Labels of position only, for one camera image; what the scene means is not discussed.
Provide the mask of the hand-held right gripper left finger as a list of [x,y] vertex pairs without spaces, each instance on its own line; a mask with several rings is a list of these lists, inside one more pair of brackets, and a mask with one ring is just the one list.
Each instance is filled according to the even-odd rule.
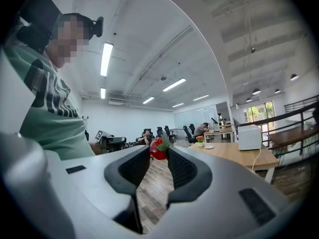
[[108,184],[119,194],[130,197],[128,207],[121,211],[114,221],[138,233],[143,233],[140,219],[137,188],[142,182],[150,166],[150,147],[141,146],[128,155],[110,163],[104,169],[104,177]]

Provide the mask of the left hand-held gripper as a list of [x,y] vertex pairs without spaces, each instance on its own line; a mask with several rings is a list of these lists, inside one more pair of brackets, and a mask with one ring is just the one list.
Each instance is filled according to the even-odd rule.
[[122,150],[127,142],[125,137],[115,137],[105,131],[99,130],[95,136],[102,153]]

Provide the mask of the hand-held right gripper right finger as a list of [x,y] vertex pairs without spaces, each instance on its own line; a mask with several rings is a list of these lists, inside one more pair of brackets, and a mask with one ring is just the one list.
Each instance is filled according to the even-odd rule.
[[168,194],[167,205],[195,201],[212,182],[209,166],[175,147],[166,151],[168,168],[172,175],[174,190]]

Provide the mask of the small red object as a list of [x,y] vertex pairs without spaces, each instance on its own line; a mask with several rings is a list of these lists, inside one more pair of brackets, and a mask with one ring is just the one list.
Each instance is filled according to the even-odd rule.
[[161,137],[157,137],[152,140],[150,144],[150,155],[157,160],[166,160],[169,146],[169,137],[164,132]]

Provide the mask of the person's left forearm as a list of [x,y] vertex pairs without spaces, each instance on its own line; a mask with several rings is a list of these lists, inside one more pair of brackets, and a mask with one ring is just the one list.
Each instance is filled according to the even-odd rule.
[[90,142],[89,143],[92,151],[95,153],[95,155],[101,155],[102,154],[102,149],[99,145],[98,142]]

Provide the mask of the person's green t-shirt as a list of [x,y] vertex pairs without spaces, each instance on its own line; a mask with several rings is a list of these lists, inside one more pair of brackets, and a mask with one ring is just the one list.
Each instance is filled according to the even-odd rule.
[[4,45],[11,66],[35,97],[23,120],[21,135],[56,152],[61,160],[94,156],[72,90],[59,75],[66,61],[58,57],[51,44],[39,54],[18,40],[17,33],[23,26],[21,21],[15,23]]

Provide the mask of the white microwave oven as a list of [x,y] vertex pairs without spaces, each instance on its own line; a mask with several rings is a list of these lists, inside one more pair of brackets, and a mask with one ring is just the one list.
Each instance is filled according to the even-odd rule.
[[260,149],[262,130],[257,125],[238,127],[238,148],[240,151]]

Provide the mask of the ceiling tube lights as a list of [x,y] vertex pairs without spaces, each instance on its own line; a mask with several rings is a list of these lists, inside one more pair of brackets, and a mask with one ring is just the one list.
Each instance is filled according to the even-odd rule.
[[199,42],[172,40],[132,60],[117,58],[108,45],[102,55],[101,97],[122,106],[175,110],[211,95],[208,69],[209,57]]

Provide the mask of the white table leg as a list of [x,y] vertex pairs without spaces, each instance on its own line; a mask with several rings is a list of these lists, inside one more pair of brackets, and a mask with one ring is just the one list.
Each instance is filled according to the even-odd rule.
[[269,184],[271,184],[272,179],[273,179],[273,174],[274,174],[275,168],[269,168],[267,170],[266,176],[265,176],[265,181],[268,182]]

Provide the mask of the large window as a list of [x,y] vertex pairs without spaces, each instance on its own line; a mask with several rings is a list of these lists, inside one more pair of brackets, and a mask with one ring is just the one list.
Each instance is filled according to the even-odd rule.
[[244,108],[243,112],[245,122],[255,122],[273,118],[275,116],[272,101]]

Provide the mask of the dark wooden table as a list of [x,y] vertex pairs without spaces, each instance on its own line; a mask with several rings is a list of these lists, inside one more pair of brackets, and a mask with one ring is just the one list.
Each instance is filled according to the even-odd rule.
[[[296,151],[299,156],[302,156],[304,148],[311,147],[317,143],[317,141],[311,143],[305,142],[317,134],[319,134],[319,125],[311,125],[309,128],[306,128],[304,124],[289,130],[270,134],[268,138],[273,145],[269,150],[271,150],[276,157]],[[288,149],[289,145],[297,143],[300,144],[300,147],[297,147],[295,150]]]

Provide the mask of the black metal railing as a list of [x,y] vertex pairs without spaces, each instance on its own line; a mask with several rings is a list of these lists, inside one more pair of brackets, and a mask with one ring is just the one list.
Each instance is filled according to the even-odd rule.
[[[316,119],[319,119],[319,115],[316,115],[316,108],[319,108],[319,94],[298,102],[294,102],[284,106],[285,113],[275,116],[273,118],[264,119],[255,122],[246,122],[243,125],[255,124],[259,127],[265,126],[266,129],[262,130],[262,143],[269,149],[272,147],[268,135],[289,130],[301,125],[305,125],[309,128],[311,125],[319,125]],[[319,152],[319,134],[310,138],[305,143],[311,143],[317,141],[316,144],[311,147],[304,148],[302,156],[311,156]],[[288,146],[289,150],[295,150],[300,147],[300,144],[292,144]]]

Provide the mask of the black chest-mounted device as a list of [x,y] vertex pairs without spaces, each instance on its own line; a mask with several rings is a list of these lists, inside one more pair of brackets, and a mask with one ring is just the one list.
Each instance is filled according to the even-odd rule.
[[28,23],[17,32],[18,40],[42,54],[52,38],[60,10],[52,0],[26,0],[18,15]]

